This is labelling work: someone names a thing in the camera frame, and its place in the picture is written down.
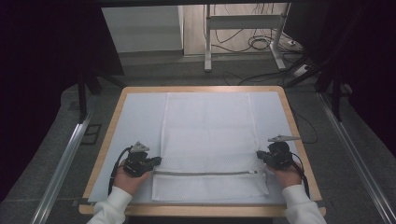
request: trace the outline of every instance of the white wall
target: white wall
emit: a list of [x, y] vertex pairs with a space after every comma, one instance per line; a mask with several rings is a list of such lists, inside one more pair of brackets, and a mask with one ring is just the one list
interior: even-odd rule
[[183, 49], [182, 8], [102, 8], [117, 52]]

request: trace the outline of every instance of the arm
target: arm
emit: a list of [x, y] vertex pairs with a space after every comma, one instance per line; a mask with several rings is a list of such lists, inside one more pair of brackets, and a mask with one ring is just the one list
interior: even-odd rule
[[326, 223], [318, 205], [306, 196], [301, 178], [293, 167], [286, 170], [275, 170], [270, 166], [267, 168], [276, 175], [278, 182], [284, 188], [282, 194], [288, 207], [286, 218], [289, 223]]
[[114, 179], [114, 186], [107, 199], [99, 202], [94, 207], [94, 216], [88, 222], [96, 223], [123, 223], [125, 221], [125, 208], [132, 200], [134, 193], [143, 181], [149, 178], [149, 173], [140, 177], [130, 177], [120, 166]]

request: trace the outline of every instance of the metal rail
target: metal rail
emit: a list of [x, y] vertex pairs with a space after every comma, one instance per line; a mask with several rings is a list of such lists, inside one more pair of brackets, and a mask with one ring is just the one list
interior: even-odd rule
[[58, 196], [67, 172], [69, 171], [70, 165], [74, 159], [74, 156], [76, 155], [76, 151], [78, 149], [79, 143], [81, 142], [82, 136], [84, 135], [85, 130], [87, 129], [87, 126], [90, 122], [98, 98], [99, 97], [96, 95], [90, 97], [90, 101], [88, 102], [87, 106], [87, 118], [84, 120], [84, 122], [76, 126], [76, 129], [74, 130], [73, 135], [70, 138], [66, 149], [64, 150], [64, 154], [62, 155], [61, 160], [59, 161], [59, 164], [53, 173], [52, 179], [50, 180], [43, 198], [35, 210], [35, 214], [30, 223], [46, 223], [47, 218], [50, 215], [50, 210], [55, 203], [56, 197]]
[[323, 103], [323, 107], [326, 110], [327, 116], [329, 117], [330, 122], [332, 123], [342, 144], [344, 145], [346, 153], [348, 154], [350, 160], [355, 166], [356, 171], [361, 177], [361, 181], [363, 182], [364, 187], [366, 187], [368, 193], [370, 194], [370, 197], [372, 198], [376, 209], [379, 212], [379, 215], [384, 220], [384, 223], [396, 223], [396, 216], [393, 213], [393, 209], [390, 207], [387, 197], [385, 196], [381, 187], [375, 181], [370, 170], [361, 158], [361, 154], [353, 144], [351, 138], [349, 137], [349, 134], [347, 133], [347, 130], [344, 128], [343, 123], [339, 122], [335, 115], [332, 113], [331, 103], [328, 97], [325, 96], [324, 93], [319, 93], [318, 97]]

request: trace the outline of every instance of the gray carpet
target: gray carpet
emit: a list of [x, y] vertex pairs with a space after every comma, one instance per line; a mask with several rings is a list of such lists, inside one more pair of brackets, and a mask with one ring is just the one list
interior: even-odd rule
[[[226, 86], [237, 85], [241, 78], [276, 71], [271, 56], [253, 59], [241, 56], [215, 58], [213, 71], [205, 73], [202, 58], [176, 57], [172, 61], [168, 57], [167, 61], [171, 63], [150, 57], [134, 63], [133, 58], [126, 58], [121, 59], [126, 76], [116, 78], [129, 86]], [[257, 80], [262, 81], [242, 84], [276, 85], [283, 82], [283, 77], [268, 75]], [[314, 91], [315, 80], [312, 77], [294, 88], [286, 89], [286, 93], [326, 204], [325, 218], [328, 223], [383, 223]], [[82, 197], [121, 93], [119, 87], [102, 79], [100, 81], [104, 89], [90, 122], [101, 125], [98, 139], [93, 145], [79, 146], [47, 223], [85, 223], [90, 219], [79, 213], [76, 201]], [[13, 190], [0, 204], [0, 223], [28, 223], [32, 219], [78, 122], [78, 110], [74, 107], [78, 99], [76, 89], [72, 87], [64, 92], [62, 107], [46, 139]], [[389, 174], [396, 168], [395, 158], [354, 112], [347, 99], [341, 102], [341, 116], [367, 166], [395, 206], [396, 177]], [[86, 136], [82, 141], [89, 144], [93, 140], [92, 136]], [[241, 223], [257, 222], [243, 219]], [[285, 218], [275, 218], [274, 223], [288, 222]]]

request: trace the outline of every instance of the wire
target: wire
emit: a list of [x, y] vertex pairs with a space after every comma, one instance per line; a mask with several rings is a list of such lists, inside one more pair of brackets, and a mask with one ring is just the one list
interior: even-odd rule
[[125, 152], [127, 152], [127, 151], [129, 152], [130, 150], [131, 150], [131, 147], [125, 148], [121, 152], [121, 154], [120, 154], [119, 158], [117, 159], [116, 163], [114, 164], [113, 171], [111, 172], [110, 180], [108, 182], [108, 194], [111, 193], [111, 190], [112, 190], [112, 187], [113, 187], [113, 184], [114, 184], [114, 178], [116, 177], [117, 169], [119, 168], [119, 165], [120, 165], [120, 160], [121, 160], [123, 154], [125, 154]]
[[304, 169], [300, 168], [300, 166], [298, 166], [295, 161], [293, 161], [292, 166], [294, 167], [294, 169], [296, 169], [297, 173], [299, 173], [301, 179], [303, 180], [306, 196], [308, 196], [308, 198], [310, 198], [308, 179], [306, 178], [306, 175], [304, 174]]
[[240, 53], [240, 52], [247, 51], [248, 49], [251, 49], [251, 46], [249, 46], [247, 49], [241, 49], [241, 50], [226, 49], [226, 48], [224, 48], [224, 47], [222, 47], [222, 46], [219, 46], [219, 45], [212, 45], [212, 47], [216, 47], [216, 48], [220, 48], [220, 49], [225, 49], [225, 50], [227, 50], [227, 51], [234, 52], [234, 53]]
[[300, 164], [301, 164], [301, 169], [302, 169], [302, 170], [303, 170], [303, 172], [304, 172], [304, 166], [303, 166], [303, 162], [301, 161], [300, 157], [299, 157], [299, 156], [297, 156], [297, 154], [294, 154], [294, 153], [292, 153], [292, 152], [291, 152], [291, 155], [293, 155], [293, 156], [297, 157], [297, 159], [299, 160], [299, 162], [300, 162]]
[[251, 78], [257, 78], [257, 77], [263, 77], [263, 76], [271, 76], [271, 75], [279, 75], [279, 73], [261, 74], [261, 75], [255, 76], [255, 77], [249, 77], [249, 80], [247, 80], [246, 78], [242, 78], [242, 77], [240, 77], [240, 76], [238, 76], [238, 75], [236, 75], [236, 74], [234, 74], [232, 72], [225, 71], [225, 72], [222, 73], [222, 77], [223, 77], [224, 82], [227, 83], [227, 85], [229, 85], [229, 86], [231, 86], [231, 85], [227, 81], [227, 79], [225, 78], [226, 74], [230, 74], [230, 75], [232, 75], [234, 77], [237, 77], [237, 78], [241, 79], [241, 81], [237, 84], [237, 86], [240, 86], [243, 82], [246, 82], [246, 81], [259, 83], [259, 82], [264, 82], [264, 81], [269, 80], [269, 79], [277, 78], [278, 76], [276, 76], [276, 77], [267, 77], [267, 78], [264, 78], [264, 79], [261, 79], [261, 80], [250, 80]]
[[296, 63], [296, 62], [298, 62], [298, 60], [297, 61], [295, 61], [295, 62], [293, 62], [293, 61], [291, 61], [290, 59], [287, 59], [285, 56], [286, 55], [295, 55], [295, 54], [303, 54], [302, 52], [285, 52], [285, 53], [283, 53], [282, 54], [282, 59], [284, 60], [284, 61], [286, 61], [286, 62], [288, 62], [288, 63]]
[[308, 59], [307, 55], [303, 55], [296, 63], [292, 64], [291, 67], [287, 70], [288, 72], [285, 73], [285, 76], [282, 78], [282, 84], [280, 85], [282, 88], [285, 88], [285, 79], [286, 76], [293, 72], [299, 65], [302, 65]]
[[[292, 107], [290, 107], [290, 109], [291, 109], [291, 112], [293, 113], [293, 115], [296, 115], [296, 116], [300, 117], [301, 119], [305, 120], [315, 133], [315, 138], [313, 141], [310, 141], [310, 142], [303, 141], [303, 143], [304, 144], [315, 144], [318, 141], [318, 131], [315, 129], [314, 125], [308, 119], [303, 117], [301, 114], [297, 113], [297, 111], [295, 111]], [[299, 123], [298, 123], [298, 119], [296, 116], [294, 116], [294, 119], [296, 120], [297, 128], [299, 129]]]
[[231, 39], [233, 39], [236, 35], [238, 35], [239, 33], [241, 33], [244, 29], [240, 29], [238, 32], [236, 32], [234, 35], [232, 35], [231, 37], [229, 37], [226, 40], [219, 40], [219, 36], [218, 36], [218, 30], [215, 30], [215, 34], [216, 34], [216, 39], [219, 41], [220, 44], [223, 44]]
[[227, 11], [228, 15], [231, 14], [231, 13], [228, 11], [228, 9], [227, 9], [227, 5], [224, 5], [224, 9]]
[[206, 18], [206, 15], [205, 15], [205, 5], [203, 5], [203, 21], [202, 21], [202, 25], [203, 25], [203, 31], [204, 31], [204, 37], [205, 37], [205, 39], [206, 39], [206, 33], [205, 33], [205, 18]]
[[[290, 68], [288, 68], [288, 69], [285, 70], [285, 71], [276, 72], [276, 73], [260, 74], [260, 75], [256, 75], [256, 76], [253, 76], [253, 77], [244, 78], [244, 79], [242, 79], [242, 80], [238, 83], [238, 86], [242, 85], [242, 83], [247, 82], [247, 81], [249, 81], [249, 82], [263, 82], [263, 81], [268, 80], [268, 79], [277, 78], [277, 77], [282, 77], [282, 75], [283, 75], [283, 84], [280, 85], [280, 86], [281, 86], [281, 87], [284, 87], [284, 86], [285, 86], [285, 85], [284, 85], [284, 82], [285, 82], [285, 77], [286, 77], [286, 75], [287, 75], [290, 71], [294, 71], [294, 69], [295, 69], [297, 66], [301, 65], [304, 61], [306, 61], [306, 59], [307, 59], [307, 56], [303, 56], [302, 58], [300, 58], [296, 63], [294, 63]], [[258, 80], [252, 80], [252, 79], [254, 79], [254, 78], [263, 77], [263, 76], [269, 76], [269, 75], [276, 75], [276, 77], [268, 77], [268, 78], [265, 78], [265, 79], [259, 80], [259, 81], [258, 81]]]

